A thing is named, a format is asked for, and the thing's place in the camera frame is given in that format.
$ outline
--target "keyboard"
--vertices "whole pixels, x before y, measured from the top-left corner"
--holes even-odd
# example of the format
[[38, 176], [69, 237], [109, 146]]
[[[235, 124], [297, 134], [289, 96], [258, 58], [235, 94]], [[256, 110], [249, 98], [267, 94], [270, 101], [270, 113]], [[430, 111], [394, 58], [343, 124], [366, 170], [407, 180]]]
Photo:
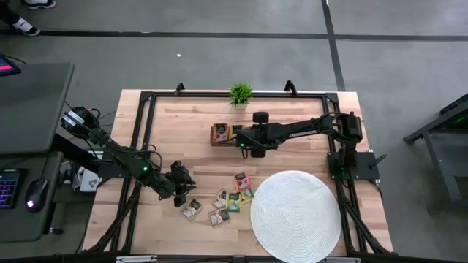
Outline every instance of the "keyboard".
[[0, 209], [15, 208], [16, 197], [20, 192], [25, 174], [25, 169], [0, 171]]

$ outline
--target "gray concrete floor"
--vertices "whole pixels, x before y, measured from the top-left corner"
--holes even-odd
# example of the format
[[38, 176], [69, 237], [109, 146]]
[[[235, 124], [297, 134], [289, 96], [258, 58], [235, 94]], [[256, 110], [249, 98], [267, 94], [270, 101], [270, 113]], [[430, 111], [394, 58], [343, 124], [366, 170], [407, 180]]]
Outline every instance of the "gray concrete floor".
[[[329, 0], [337, 34], [464, 35], [462, 0]], [[62, 0], [30, 12], [41, 28], [111, 31], [326, 33], [320, 1]], [[468, 218], [430, 216], [441, 194], [426, 146], [402, 137], [427, 123], [468, 89], [466, 42], [338, 41], [347, 91], [357, 91], [371, 147], [380, 164], [385, 214], [395, 251], [432, 259], [468, 260]], [[72, 62], [70, 104], [115, 110], [123, 88], [227, 88], [336, 91], [328, 40], [0, 36], [0, 51], [29, 63]], [[0, 245], [0, 257], [72, 253], [89, 207], [70, 208], [59, 241]]]

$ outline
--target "white shoe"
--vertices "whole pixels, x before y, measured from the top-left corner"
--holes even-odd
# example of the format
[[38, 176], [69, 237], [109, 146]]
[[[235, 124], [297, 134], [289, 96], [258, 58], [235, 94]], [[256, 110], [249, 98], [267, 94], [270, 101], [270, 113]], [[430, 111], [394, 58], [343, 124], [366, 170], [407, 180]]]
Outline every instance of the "white shoe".
[[20, 18], [20, 20], [14, 23], [13, 26], [26, 36], [34, 37], [41, 32], [38, 28], [33, 27], [30, 23], [28, 23], [28, 21], [24, 20], [23, 18]]
[[56, 6], [54, 0], [23, 0], [24, 3], [31, 10], [38, 10], [39, 8], [49, 9]]

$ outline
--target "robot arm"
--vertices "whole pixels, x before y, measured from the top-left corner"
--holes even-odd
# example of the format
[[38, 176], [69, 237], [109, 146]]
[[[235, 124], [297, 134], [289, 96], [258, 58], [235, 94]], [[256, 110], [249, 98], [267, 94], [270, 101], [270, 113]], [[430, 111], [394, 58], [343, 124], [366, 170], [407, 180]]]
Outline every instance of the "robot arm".
[[236, 145], [247, 150], [262, 152], [252, 157], [264, 157], [265, 151], [276, 150], [288, 139], [326, 134], [342, 144], [339, 150], [343, 166], [354, 169], [356, 166], [355, 149], [362, 139], [361, 119], [346, 113], [326, 113], [319, 118], [296, 123], [268, 123], [268, 113], [254, 113], [254, 122], [250, 129], [237, 133]]
[[142, 185], [150, 186], [159, 194], [160, 199], [175, 196], [175, 206], [182, 205], [185, 202], [184, 195], [195, 188], [195, 182], [180, 161], [171, 166], [171, 173], [162, 174], [161, 164], [156, 165], [149, 159], [151, 153], [156, 151], [120, 146], [101, 129], [97, 117], [84, 107], [73, 107], [65, 113], [61, 119], [61, 126], [75, 137], [90, 140], [109, 153], [113, 157], [111, 165], [118, 166], [122, 177], [131, 176]]

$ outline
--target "wooden table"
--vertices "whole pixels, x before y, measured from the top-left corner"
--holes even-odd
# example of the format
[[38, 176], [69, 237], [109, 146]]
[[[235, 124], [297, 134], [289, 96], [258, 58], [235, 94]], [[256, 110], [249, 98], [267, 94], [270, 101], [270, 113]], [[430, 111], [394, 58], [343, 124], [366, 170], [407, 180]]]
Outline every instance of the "wooden table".
[[[121, 145], [130, 145], [140, 92], [122, 91], [112, 130], [112, 138]], [[342, 112], [354, 111], [356, 115], [362, 116], [355, 92], [338, 92], [338, 95]], [[163, 156], [163, 172], [169, 171], [175, 160], [182, 161], [197, 182], [197, 189], [191, 191], [187, 199], [198, 199], [205, 207], [195, 221], [190, 222], [179, 208], [173, 206], [172, 198], [159, 201], [156, 192], [151, 188], [143, 188], [132, 243], [133, 254], [268, 255], [252, 231], [250, 203], [243, 207], [241, 213], [231, 213], [229, 224], [216, 229], [211, 227], [208, 212], [215, 209], [211, 201], [221, 188], [234, 190], [233, 175], [239, 172], [251, 175], [253, 188], [256, 189], [268, 176], [277, 172], [302, 170], [318, 177], [336, 194], [326, 161], [329, 148], [325, 135], [288, 140], [278, 150], [268, 151], [264, 159], [243, 159], [238, 148], [211, 147], [209, 131], [213, 123], [252, 125], [252, 113], [257, 111], [269, 112], [270, 122], [280, 123], [303, 121], [323, 114], [319, 99], [254, 98], [245, 111], [233, 109], [228, 104], [228, 98], [157, 99], [150, 143], [157, 146]], [[143, 131], [144, 128], [141, 129], [139, 146]], [[363, 132], [358, 151], [369, 149], [364, 126]], [[122, 181], [112, 179], [98, 189], [83, 249], [94, 245], [115, 218]], [[391, 251], [378, 191], [367, 181], [356, 181], [355, 187], [363, 221], [382, 245]], [[348, 218], [353, 245], [358, 249], [355, 226], [352, 219]], [[122, 237], [126, 225], [124, 222]], [[331, 255], [345, 254], [341, 234]]]

